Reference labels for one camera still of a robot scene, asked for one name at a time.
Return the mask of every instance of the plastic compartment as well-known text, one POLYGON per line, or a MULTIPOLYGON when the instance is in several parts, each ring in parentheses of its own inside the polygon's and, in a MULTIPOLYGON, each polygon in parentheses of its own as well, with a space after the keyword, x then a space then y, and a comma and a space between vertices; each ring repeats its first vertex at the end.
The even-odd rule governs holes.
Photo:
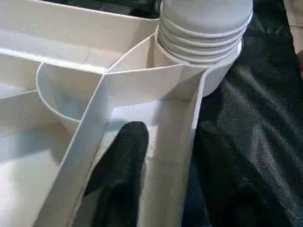
POLYGON ((97 73, 151 35, 158 23, 43 1, 21 0, 18 7, 0 1, 0 9, 1 52, 97 73))
POLYGON ((74 133, 101 75, 42 63, 36 86, 44 104, 74 133))
POLYGON ((0 226, 32 226, 71 141, 36 91, 0 100, 0 226))
POLYGON ((35 90, 39 62, 0 54, 0 99, 35 90))
POLYGON ((218 86, 238 57, 241 44, 228 59, 209 69, 169 65, 173 58, 158 47, 153 35, 148 37, 103 75, 35 227, 70 227, 75 217, 74 227, 89 226, 88 210, 95 201, 87 204, 84 213, 82 209, 77 213, 88 177, 129 121, 143 121, 150 133, 138 225, 179 224, 202 97, 218 86), (162 58, 168 66, 149 68, 156 65, 155 61, 150 64, 154 58, 162 58))

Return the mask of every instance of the dark fabric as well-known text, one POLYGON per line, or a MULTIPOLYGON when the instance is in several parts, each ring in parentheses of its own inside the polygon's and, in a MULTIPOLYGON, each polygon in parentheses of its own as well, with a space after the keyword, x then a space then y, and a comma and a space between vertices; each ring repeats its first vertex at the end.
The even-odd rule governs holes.
POLYGON ((91 227, 136 227, 148 140, 144 123, 126 124, 94 168, 84 192, 100 191, 91 227))
MULTIPOLYGON (((214 227, 230 226, 226 214, 239 222, 251 220, 252 226, 288 226, 283 213, 301 227, 303 83, 283 0, 254 1, 243 43, 222 84, 202 101, 194 148, 196 181, 214 227), (249 205, 239 202, 247 200, 249 205), (247 206, 262 212, 247 211, 247 206)), ((187 198, 194 193, 189 183, 187 198)), ((187 210, 201 206, 186 204, 183 220, 187 210)), ((204 226, 201 216, 183 226, 204 226)))
POLYGON ((135 17, 158 18, 159 0, 45 0, 70 6, 94 9, 135 17))

